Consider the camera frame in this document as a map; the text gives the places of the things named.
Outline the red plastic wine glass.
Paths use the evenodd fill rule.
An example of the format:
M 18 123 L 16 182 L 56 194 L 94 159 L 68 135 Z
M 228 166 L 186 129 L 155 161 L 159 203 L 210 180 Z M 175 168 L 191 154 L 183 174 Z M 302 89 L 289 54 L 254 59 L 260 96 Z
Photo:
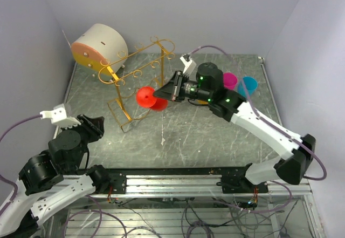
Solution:
M 149 108 L 153 111 L 163 111 L 168 106 L 168 101 L 155 97 L 155 90 L 151 86 L 140 88 L 136 94 L 136 102 L 143 108 Z

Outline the magenta plastic wine glass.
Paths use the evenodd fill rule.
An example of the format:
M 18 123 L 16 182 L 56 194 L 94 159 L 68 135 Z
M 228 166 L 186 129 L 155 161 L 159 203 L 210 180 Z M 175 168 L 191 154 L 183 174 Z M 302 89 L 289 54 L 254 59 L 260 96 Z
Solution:
M 235 74 L 226 72 L 223 74 L 223 84 L 226 89 L 234 90 L 238 84 L 238 78 Z

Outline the blue plastic wine glass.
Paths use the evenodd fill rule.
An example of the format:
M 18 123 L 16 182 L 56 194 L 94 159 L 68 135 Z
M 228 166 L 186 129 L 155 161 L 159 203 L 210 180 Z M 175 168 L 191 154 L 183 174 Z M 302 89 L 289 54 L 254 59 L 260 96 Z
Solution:
M 246 76 L 239 81 L 239 84 L 237 86 L 237 92 L 243 97 L 246 97 L 246 92 L 248 92 L 248 95 L 251 96 L 257 89 L 257 87 L 257 81 L 252 77 Z

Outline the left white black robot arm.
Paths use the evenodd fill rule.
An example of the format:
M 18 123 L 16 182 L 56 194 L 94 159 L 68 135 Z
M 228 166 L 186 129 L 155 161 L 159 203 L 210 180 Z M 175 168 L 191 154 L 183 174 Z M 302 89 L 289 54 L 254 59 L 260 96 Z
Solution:
M 18 180 L 7 182 L 13 193 L 1 206 L 1 237 L 30 237 L 71 203 L 109 189 L 108 172 L 103 165 L 94 165 L 69 186 L 46 196 L 65 176 L 78 171 L 84 154 L 89 152 L 88 144 L 101 139 L 104 131 L 104 117 L 78 115 L 48 143 L 47 150 L 27 161 Z

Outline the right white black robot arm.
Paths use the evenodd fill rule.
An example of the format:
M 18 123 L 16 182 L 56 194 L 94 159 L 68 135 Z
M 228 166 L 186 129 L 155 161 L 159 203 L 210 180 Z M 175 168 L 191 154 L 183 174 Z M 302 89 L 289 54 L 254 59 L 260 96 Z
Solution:
M 223 72 L 213 63 L 199 65 L 195 81 L 176 71 L 153 95 L 174 102 L 186 98 L 205 101 L 214 115 L 249 131 L 277 153 L 274 159 L 247 165 L 245 174 L 237 180 L 238 188 L 245 193 L 276 179 L 298 185 L 313 160 L 310 152 L 316 140 L 312 135 L 302 137 L 252 108 L 241 94 L 224 87 Z

